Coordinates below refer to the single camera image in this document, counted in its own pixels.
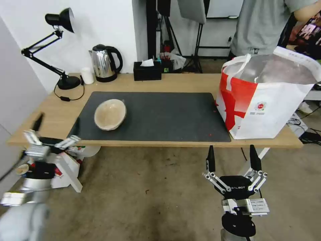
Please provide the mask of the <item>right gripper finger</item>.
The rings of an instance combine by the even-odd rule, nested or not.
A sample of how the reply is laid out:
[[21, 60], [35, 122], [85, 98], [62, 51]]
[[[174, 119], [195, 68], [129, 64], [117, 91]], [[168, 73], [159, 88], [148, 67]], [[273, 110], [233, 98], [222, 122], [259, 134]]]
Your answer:
[[227, 193], [231, 191], [231, 187], [225, 184], [216, 174], [215, 154], [212, 145], [209, 147], [206, 158], [206, 172], [203, 176], [218, 190], [219, 193]]
[[254, 145], [249, 148], [249, 170], [245, 173], [245, 178], [250, 181], [247, 186], [249, 192], [260, 192], [261, 187], [267, 181], [268, 174], [262, 171], [261, 159], [258, 156]]

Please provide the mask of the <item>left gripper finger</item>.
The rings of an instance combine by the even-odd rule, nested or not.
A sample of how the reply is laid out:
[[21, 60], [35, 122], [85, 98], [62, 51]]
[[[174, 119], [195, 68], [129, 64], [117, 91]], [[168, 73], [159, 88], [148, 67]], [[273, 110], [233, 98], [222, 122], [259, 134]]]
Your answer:
[[41, 146], [42, 142], [39, 140], [38, 131], [42, 124], [44, 113], [40, 113], [37, 120], [35, 120], [31, 126], [31, 129], [23, 131], [23, 135], [31, 145]]
[[77, 118], [73, 129], [73, 135], [55, 144], [55, 148], [68, 149], [69, 147], [77, 144], [81, 140], [81, 138], [78, 136], [79, 130], [80, 130], [80, 119]]

